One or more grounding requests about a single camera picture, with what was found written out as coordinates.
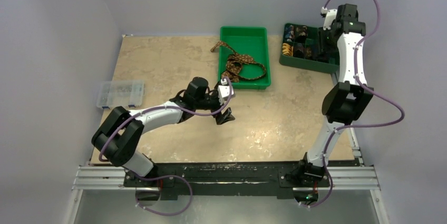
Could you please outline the bright green plastic tray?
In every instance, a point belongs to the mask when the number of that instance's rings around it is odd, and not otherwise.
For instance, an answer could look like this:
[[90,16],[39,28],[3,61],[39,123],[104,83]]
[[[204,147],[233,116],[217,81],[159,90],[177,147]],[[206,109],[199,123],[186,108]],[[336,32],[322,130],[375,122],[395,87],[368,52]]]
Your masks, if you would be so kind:
[[220,29],[220,41],[227,43],[239,54],[250,55],[261,66],[245,64],[240,75],[249,80],[240,79],[233,84],[236,89],[265,90],[271,85],[270,59],[267,30],[264,27],[223,26]]

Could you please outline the dark green compartment organizer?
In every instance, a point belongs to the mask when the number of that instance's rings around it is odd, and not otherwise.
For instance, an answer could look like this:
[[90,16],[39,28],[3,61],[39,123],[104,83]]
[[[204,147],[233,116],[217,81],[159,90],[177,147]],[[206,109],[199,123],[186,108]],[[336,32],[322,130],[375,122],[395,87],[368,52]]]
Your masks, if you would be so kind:
[[[300,24],[294,24],[294,23],[286,23],[286,24],[292,24],[294,26],[300,25]],[[308,38],[307,38],[306,42],[302,43],[302,44],[304,45],[305,48],[309,47],[309,46],[314,47],[315,52],[316,52],[315,60],[307,60],[305,58],[301,59],[301,58],[296,58],[296,57],[291,57],[291,56],[284,56],[284,55],[282,55],[282,53],[280,53],[280,57],[279,57],[280,64],[284,65],[284,66],[290,66],[290,67],[311,70],[311,71],[316,71],[316,72],[321,72],[321,73],[328,73],[328,74],[336,73],[339,70],[339,62],[338,63],[325,63],[325,62],[319,61],[317,58],[318,57],[318,35],[317,35],[318,27],[312,27],[312,26],[307,26],[307,27],[308,27]],[[288,43],[288,44],[294,46],[294,44],[296,42],[295,41],[286,42],[284,40],[284,31],[283,31],[282,44],[283,43]]]

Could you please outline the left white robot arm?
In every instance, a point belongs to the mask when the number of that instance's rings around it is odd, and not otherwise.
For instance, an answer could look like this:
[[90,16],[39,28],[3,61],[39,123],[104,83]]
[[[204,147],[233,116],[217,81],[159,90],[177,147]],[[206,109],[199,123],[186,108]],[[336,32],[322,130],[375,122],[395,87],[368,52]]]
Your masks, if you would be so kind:
[[229,77],[222,77],[214,89],[202,77],[194,77],[187,88],[165,103],[140,110],[113,108],[92,138],[100,162],[110,162],[137,175],[145,187],[157,181],[156,165],[137,150],[141,137],[162,126],[179,124],[193,116],[211,116],[217,125],[233,121],[229,101],[234,97]]

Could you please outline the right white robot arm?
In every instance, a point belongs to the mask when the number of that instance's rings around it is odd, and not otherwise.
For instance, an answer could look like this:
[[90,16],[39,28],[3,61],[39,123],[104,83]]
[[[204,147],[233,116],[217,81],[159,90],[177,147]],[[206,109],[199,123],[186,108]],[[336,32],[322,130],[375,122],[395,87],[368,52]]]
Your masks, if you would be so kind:
[[322,103],[323,125],[316,141],[296,170],[297,181],[307,186],[326,176],[325,165],[338,138],[352,122],[358,120],[373,95],[356,79],[365,82],[363,46],[366,24],[358,20],[357,6],[340,5],[337,9],[322,8],[324,24],[318,29],[318,45],[324,55],[339,56],[339,77]]

